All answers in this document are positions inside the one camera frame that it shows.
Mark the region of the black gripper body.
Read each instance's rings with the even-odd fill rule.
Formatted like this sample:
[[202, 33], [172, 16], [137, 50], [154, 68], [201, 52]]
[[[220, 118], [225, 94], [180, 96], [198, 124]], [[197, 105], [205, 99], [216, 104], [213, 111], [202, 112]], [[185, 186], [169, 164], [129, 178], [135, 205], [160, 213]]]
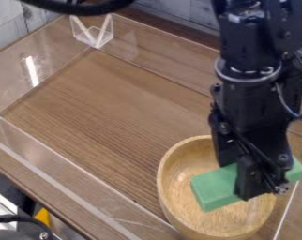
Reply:
[[293, 166], [286, 130], [302, 119], [302, 59], [281, 62], [270, 73], [240, 72], [217, 60], [214, 73], [212, 106], [236, 137], [240, 157], [250, 155], [284, 177]]

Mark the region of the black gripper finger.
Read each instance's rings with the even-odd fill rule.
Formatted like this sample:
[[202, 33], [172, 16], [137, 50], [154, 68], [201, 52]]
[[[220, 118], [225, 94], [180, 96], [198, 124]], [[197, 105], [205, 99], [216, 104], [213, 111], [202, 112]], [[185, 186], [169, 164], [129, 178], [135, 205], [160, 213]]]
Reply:
[[274, 179], [268, 163], [254, 160], [250, 155], [237, 159], [233, 193], [242, 201], [268, 193], [284, 194], [288, 189], [288, 181], [284, 178]]
[[225, 167], [236, 162], [241, 152], [236, 137], [216, 106], [210, 107], [209, 126], [217, 164], [220, 167]]

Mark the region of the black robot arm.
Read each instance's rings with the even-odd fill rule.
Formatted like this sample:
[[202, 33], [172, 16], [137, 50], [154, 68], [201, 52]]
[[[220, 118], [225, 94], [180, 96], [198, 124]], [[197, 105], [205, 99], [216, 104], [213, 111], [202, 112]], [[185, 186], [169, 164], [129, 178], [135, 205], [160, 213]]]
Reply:
[[302, 0], [212, 0], [220, 55], [210, 87], [218, 168], [190, 179], [196, 200], [280, 194], [302, 176], [288, 143], [302, 120]]

